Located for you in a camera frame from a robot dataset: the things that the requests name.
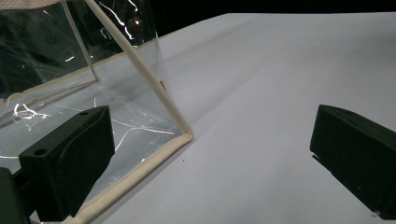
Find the white surface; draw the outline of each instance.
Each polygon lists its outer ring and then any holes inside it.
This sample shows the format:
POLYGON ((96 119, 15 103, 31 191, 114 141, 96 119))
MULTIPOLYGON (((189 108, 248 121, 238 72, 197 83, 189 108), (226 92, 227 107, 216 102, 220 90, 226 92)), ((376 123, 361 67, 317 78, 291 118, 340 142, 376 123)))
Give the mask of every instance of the white surface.
POLYGON ((195 138, 102 221, 395 223, 309 151, 320 104, 396 130, 395 21, 396 13, 227 14, 162 38, 172 94, 195 138))

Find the clear plastic enclosure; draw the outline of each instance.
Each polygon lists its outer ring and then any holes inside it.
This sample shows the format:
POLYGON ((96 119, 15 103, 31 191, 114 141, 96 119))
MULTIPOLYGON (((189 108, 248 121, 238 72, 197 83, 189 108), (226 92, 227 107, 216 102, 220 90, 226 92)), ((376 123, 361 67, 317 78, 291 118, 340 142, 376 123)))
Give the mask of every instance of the clear plastic enclosure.
MULTIPOLYGON (((0 166, 16 172, 34 142, 78 112, 108 105, 116 154, 88 201, 183 132, 86 2, 19 2, 0 3, 0 166)), ((165 88, 149 2, 95 3, 165 88)))

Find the transparent plastic sheet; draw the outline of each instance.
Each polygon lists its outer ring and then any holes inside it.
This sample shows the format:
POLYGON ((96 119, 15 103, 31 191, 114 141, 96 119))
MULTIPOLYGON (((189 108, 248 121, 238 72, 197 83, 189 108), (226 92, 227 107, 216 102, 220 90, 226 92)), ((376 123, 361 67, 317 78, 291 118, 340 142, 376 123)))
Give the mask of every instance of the transparent plastic sheet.
MULTIPOLYGON (((116 154, 88 202, 183 131, 85 2, 18 3, 0 3, 0 166, 16 172, 34 142, 82 110, 108 105, 116 154)), ((164 84, 148 1, 96 4, 164 84)))

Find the black device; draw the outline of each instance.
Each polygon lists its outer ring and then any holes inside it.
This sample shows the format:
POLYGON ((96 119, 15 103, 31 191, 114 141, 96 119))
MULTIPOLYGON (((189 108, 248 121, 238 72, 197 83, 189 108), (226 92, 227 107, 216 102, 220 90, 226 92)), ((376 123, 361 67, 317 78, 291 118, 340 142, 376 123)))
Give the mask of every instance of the black device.
POLYGON ((114 153, 108 106, 76 114, 24 150, 15 174, 0 168, 0 223, 75 216, 114 153))
POLYGON ((396 219, 396 133, 359 114, 318 107, 314 158, 371 211, 396 219))

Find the mounting hole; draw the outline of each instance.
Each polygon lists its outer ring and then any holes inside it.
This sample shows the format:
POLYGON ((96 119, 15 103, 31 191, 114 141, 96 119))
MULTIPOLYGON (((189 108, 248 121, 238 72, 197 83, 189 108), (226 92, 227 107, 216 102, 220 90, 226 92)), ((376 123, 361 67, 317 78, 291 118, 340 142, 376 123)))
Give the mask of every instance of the mounting hole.
POLYGON ((35 151, 35 155, 36 155, 36 156, 41 156, 41 155, 44 155, 44 154, 46 154, 46 153, 47 153, 47 150, 44 149, 44 148, 40 148, 40 149, 38 149, 38 150, 35 151))

